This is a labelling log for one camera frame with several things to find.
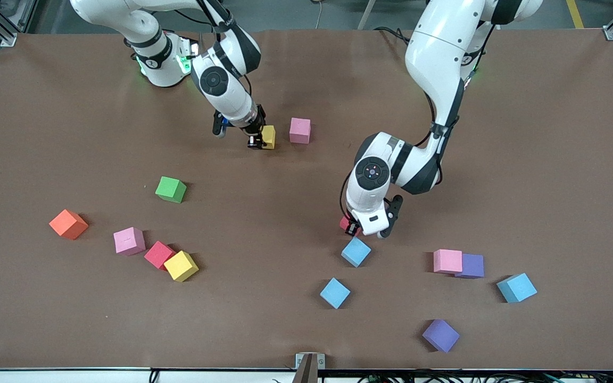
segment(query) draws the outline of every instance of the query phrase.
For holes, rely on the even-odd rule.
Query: pink cube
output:
[[[439,249],[435,251],[435,272],[453,274],[462,272],[462,252],[460,250]]]
[[[153,266],[157,267],[160,270],[167,271],[165,267],[165,261],[173,257],[175,255],[175,251],[170,249],[168,245],[164,243],[158,242],[151,247],[150,250],[145,255],[145,258],[148,262],[152,263]]]
[[[342,220],[340,220],[340,227],[342,228],[342,230],[347,231],[349,226],[350,226],[349,220],[346,217],[342,217]],[[361,232],[361,228],[356,229],[354,236],[356,237],[358,233],[360,232]]]
[[[311,120],[292,118],[290,122],[290,141],[295,144],[308,144],[311,136]]]
[[[120,255],[134,255],[146,250],[143,232],[137,228],[128,228],[114,233],[115,252]]]

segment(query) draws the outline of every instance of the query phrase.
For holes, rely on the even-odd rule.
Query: yellow cube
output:
[[[185,281],[199,270],[187,252],[176,253],[165,261],[165,267],[170,272],[172,279],[177,282]]]
[[[276,144],[276,129],[272,124],[268,124],[262,128],[262,140],[266,144],[265,149],[273,149]]]

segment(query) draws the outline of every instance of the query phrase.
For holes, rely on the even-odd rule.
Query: green cube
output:
[[[162,198],[164,201],[170,201],[171,203],[181,203],[183,194],[186,192],[186,185],[178,179],[170,177],[162,177],[158,189],[155,190],[155,194]]]

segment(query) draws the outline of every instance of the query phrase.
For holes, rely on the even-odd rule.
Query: orange cube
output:
[[[61,211],[51,222],[49,226],[58,233],[59,236],[68,239],[76,239],[80,234],[85,232],[89,225],[77,214],[68,209]]]

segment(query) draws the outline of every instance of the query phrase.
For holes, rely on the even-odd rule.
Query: green led light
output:
[[[179,66],[181,67],[181,72],[183,72],[184,74],[188,74],[190,73],[190,60],[185,58],[185,56],[178,56],[177,55],[177,61]]]

